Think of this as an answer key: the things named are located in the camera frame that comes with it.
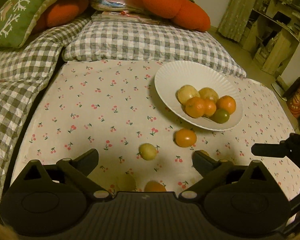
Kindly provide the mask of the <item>grey gingham pillow left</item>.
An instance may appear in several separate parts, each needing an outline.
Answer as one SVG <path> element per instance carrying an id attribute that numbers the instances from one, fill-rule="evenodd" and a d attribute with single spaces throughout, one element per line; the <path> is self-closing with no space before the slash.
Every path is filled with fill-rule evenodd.
<path id="1" fill-rule="evenodd" d="M 55 70 L 62 52 L 90 16 L 32 35 L 17 49 L 0 48 L 0 199 L 13 149 L 29 111 Z"/>

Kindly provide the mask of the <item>green patterned cushion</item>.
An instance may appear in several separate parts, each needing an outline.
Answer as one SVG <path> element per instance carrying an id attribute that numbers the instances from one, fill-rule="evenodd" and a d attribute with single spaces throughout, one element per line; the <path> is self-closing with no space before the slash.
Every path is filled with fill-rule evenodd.
<path id="1" fill-rule="evenodd" d="M 0 9 L 0 47 L 22 47 L 41 14 L 55 1 L 8 0 Z"/>

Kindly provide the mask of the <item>grey gingham pillow right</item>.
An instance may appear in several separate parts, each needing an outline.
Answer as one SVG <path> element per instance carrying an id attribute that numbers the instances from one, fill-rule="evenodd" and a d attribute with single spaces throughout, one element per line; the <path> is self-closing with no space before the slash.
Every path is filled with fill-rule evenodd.
<path id="1" fill-rule="evenodd" d="M 209 33 L 174 25 L 90 21 L 63 51 L 64 61 L 191 61 L 245 78 L 246 71 Z"/>

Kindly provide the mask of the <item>orange fruit in plate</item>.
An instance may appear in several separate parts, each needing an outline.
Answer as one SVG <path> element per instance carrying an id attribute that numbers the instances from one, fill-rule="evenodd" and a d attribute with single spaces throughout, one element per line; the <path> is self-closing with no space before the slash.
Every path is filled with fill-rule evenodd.
<path id="1" fill-rule="evenodd" d="M 213 100 L 210 99 L 204 99 L 204 105 L 205 105 L 205 112 L 204 112 L 204 117 L 211 117 L 214 115 L 214 113 L 217 110 L 216 104 L 214 103 Z"/>

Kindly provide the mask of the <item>orange fruit plate right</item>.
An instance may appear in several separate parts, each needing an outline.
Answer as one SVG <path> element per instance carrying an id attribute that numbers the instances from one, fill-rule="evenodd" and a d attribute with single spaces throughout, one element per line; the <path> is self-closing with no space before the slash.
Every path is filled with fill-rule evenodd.
<path id="1" fill-rule="evenodd" d="M 225 95 L 218 99 L 216 103 L 217 109 L 224 109 L 229 114 L 233 114 L 236 111 L 236 101 L 233 97 Z"/>

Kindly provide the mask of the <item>grey gingham pillow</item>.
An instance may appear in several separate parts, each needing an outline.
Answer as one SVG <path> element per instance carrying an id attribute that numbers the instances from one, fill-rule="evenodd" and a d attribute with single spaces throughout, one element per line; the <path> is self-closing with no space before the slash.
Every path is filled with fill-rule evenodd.
<path id="1" fill-rule="evenodd" d="M 17 49 L 0 48 L 0 199 L 13 149 L 29 111 L 55 70 L 62 52 L 90 16 L 32 35 Z"/>
<path id="2" fill-rule="evenodd" d="M 245 78 L 246 71 L 209 33 L 174 25 L 90 21 L 63 51 L 64 61 L 191 61 Z"/>

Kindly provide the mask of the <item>yellow fruit behind in plate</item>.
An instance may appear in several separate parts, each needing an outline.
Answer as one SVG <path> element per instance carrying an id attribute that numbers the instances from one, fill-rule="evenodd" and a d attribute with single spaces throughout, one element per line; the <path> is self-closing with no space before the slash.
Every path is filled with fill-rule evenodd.
<path id="1" fill-rule="evenodd" d="M 209 99 L 216 103 L 219 99 L 219 96 L 215 90 L 209 87 L 204 87 L 199 90 L 200 97 L 202 99 Z"/>

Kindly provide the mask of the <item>white ribbed plate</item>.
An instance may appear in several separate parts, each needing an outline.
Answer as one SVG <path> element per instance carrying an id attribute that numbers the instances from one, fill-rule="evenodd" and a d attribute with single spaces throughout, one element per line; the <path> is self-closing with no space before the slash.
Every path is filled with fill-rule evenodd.
<path id="1" fill-rule="evenodd" d="M 203 64 L 165 63 L 153 82 L 168 109 L 194 126 L 227 131 L 243 119 L 243 103 L 230 78 Z"/>

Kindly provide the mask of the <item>orange fruit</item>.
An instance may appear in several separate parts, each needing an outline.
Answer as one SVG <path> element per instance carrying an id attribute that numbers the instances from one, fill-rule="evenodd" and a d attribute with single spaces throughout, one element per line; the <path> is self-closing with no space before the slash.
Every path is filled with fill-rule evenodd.
<path id="1" fill-rule="evenodd" d="M 185 113 L 192 118 L 202 117 L 205 110 L 205 101 L 200 97 L 192 97 L 185 103 Z"/>
<path id="2" fill-rule="evenodd" d="M 164 185 L 157 181 L 149 181 L 144 188 L 145 192 L 166 192 Z"/>
<path id="3" fill-rule="evenodd" d="M 216 104 L 214 103 L 213 100 L 210 99 L 204 99 L 204 105 L 205 105 L 205 112 L 204 112 L 204 117 L 211 117 L 214 115 L 214 113 L 217 110 Z"/>

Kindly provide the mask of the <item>wooden shelf unit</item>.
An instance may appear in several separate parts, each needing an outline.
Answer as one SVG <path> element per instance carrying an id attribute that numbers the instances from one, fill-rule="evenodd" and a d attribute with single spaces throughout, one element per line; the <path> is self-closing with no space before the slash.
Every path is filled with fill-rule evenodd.
<path id="1" fill-rule="evenodd" d="M 263 72 L 279 75 L 300 43 L 300 0 L 256 0 L 240 44 Z"/>

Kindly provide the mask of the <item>orange tomato on sheet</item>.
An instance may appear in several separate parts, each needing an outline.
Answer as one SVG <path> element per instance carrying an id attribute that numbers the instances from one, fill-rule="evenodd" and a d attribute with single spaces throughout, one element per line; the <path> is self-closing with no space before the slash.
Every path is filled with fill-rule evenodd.
<path id="1" fill-rule="evenodd" d="M 194 131 L 182 128 L 174 134 L 175 143 L 180 147 L 190 147 L 197 141 Z"/>

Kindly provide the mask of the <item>beige curtain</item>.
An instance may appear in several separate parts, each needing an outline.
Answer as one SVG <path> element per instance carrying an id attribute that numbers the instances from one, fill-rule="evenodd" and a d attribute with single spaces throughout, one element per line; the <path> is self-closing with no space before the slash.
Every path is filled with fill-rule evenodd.
<path id="1" fill-rule="evenodd" d="M 255 2 L 256 0 L 230 0 L 218 26 L 218 32 L 228 39 L 239 42 Z"/>

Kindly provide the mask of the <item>cherry print bed sheet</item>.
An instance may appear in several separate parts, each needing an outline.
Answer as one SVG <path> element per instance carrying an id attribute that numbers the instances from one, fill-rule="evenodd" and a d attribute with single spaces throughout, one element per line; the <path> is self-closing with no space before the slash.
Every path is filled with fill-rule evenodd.
<path id="1" fill-rule="evenodd" d="M 161 101 L 154 75 L 158 61 L 68 62 L 49 85 L 24 135 L 13 170 L 16 178 L 32 159 L 54 164 L 77 158 L 94 148 L 97 168 L 90 178 L 116 193 L 127 176 L 142 191 L 154 180 L 168 191 L 181 192 L 198 180 L 191 155 L 205 150 L 213 159 L 247 165 L 254 159 L 255 143 L 276 144 L 294 131 L 275 94 L 251 79 L 230 78 L 243 103 L 243 119 L 227 131 L 194 126 Z M 176 131 L 194 131 L 190 147 L 175 143 Z M 153 160 L 144 160 L 139 146 L 157 149 Z"/>

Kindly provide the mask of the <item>stack of papers and bags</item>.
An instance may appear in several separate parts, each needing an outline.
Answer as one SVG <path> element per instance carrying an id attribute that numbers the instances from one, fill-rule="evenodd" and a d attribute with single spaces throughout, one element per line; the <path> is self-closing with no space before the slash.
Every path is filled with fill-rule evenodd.
<path id="1" fill-rule="evenodd" d="M 94 22 L 129 22 L 160 25 L 162 20 L 132 0 L 90 0 Z"/>

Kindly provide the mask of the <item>orange carrot plush large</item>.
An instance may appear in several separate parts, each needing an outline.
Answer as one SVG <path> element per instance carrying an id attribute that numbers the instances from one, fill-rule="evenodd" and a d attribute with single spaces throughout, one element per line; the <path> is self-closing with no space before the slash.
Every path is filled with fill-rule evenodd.
<path id="1" fill-rule="evenodd" d="M 185 29 L 205 32 L 211 26 L 208 14 L 190 0 L 132 0 L 132 2 Z"/>

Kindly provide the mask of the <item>pale yellow fruit on sheet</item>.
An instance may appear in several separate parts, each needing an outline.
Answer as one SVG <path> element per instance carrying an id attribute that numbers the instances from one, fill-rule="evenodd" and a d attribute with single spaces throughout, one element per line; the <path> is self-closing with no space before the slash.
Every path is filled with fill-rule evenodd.
<path id="1" fill-rule="evenodd" d="M 145 143 L 139 146 L 139 153 L 144 160 L 153 160 L 157 156 L 157 149 L 152 144 Z"/>

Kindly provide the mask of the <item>yellow fruit by right finger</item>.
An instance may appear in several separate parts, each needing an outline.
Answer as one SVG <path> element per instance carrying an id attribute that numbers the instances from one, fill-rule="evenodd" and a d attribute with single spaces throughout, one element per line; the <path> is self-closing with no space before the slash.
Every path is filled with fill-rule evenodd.
<path id="1" fill-rule="evenodd" d="M 208 156 L 208 157 L 210 156 L 205 150 L 199 150 L 199 152 L 206 155 L 206 156 Z"/>

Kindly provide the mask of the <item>green fruit bottom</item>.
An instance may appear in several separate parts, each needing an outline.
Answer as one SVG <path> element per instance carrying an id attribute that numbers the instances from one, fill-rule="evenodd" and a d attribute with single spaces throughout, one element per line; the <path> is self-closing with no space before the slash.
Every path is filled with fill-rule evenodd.
<path id="1" fill-rule="evenodd" d="M 227 110 L 225 109 L 217 109 L 214 113 L 213 116 L 211 116 L 211 120 L 218 123 L 218 124 L 223 124 L 227 122 L 230 118 L 230 114 Z"/>

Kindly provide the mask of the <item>orange plush under cushion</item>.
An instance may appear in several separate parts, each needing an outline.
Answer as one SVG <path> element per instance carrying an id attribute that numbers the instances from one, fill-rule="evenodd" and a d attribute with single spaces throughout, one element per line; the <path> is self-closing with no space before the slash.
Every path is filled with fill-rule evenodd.
<path id="1" fill-rule="evenodd" d="M 89 0 L 58 0 L 40 16 L 31 34 L 64 25 L 82 14 L 89 6 Z"/>

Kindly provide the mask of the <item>orange printed bag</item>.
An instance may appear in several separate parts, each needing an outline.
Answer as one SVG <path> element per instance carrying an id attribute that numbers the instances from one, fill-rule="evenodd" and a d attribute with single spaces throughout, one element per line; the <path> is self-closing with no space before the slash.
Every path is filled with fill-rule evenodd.
<path id="1" fill-rule="evenodd" d="M 287 101 L 290 113 L 295 117 L 300 117 L 300 77 L 284 92 L 283 98 Z"/>

